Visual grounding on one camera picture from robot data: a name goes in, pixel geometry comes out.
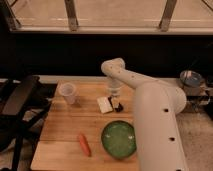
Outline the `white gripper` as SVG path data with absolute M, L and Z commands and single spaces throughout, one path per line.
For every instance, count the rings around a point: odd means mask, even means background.
M 116 112 L 121 112 L 124 109 L 123 105 L 120 102 L 120 99 L 118 98 L 120 96 L 120 89 L 121 89 L 121 82 L 109 77 L 108 90 L 110 92 L 110 95 L 112 96 L 111 102 L 113 109 Z

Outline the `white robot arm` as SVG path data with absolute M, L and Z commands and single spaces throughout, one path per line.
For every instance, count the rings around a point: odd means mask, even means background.
M 122 58 L 104 61 L 110 86 L 134 89 L 133 125 L 140 171 L 189 171 L 176 114 L 186 106 L 185 92 L 161 79 L 125 69 Z

